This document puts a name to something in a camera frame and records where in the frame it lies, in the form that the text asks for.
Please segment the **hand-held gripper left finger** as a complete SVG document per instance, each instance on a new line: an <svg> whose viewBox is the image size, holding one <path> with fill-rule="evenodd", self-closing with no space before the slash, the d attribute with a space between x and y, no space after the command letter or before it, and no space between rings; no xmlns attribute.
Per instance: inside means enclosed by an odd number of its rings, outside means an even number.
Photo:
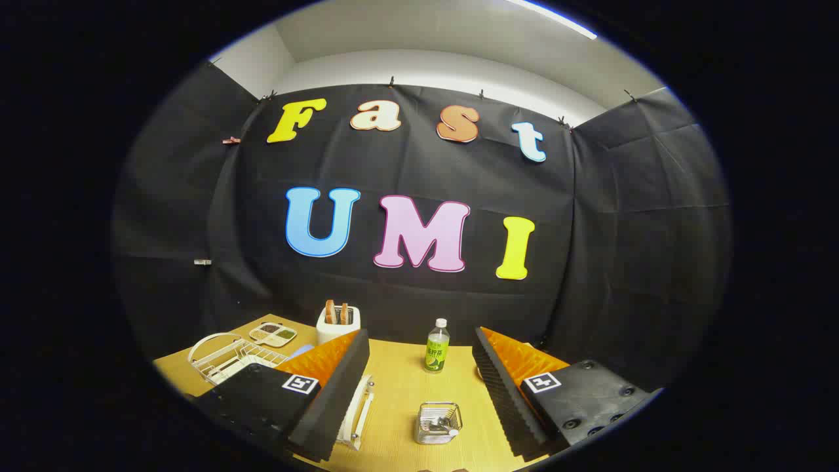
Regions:
<svg viewBox="0 0 839 472"><path fill-rule="evenodd" d="M250 364L193 401L216 425L275 456L330 459L370 355L365 329L276 367Z"/></svg>

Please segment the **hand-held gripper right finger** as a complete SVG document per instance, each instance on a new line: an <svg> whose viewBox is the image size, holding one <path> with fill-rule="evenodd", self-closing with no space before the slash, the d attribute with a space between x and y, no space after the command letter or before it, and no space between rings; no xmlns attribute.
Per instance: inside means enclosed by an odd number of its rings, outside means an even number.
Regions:
<svg viewBox="0 0 839 472"><path fill-rule="evenodd" d="M478 326L471 352L515 456L531 461L581 448L660 394L604 364L573 364Z"/></svg>

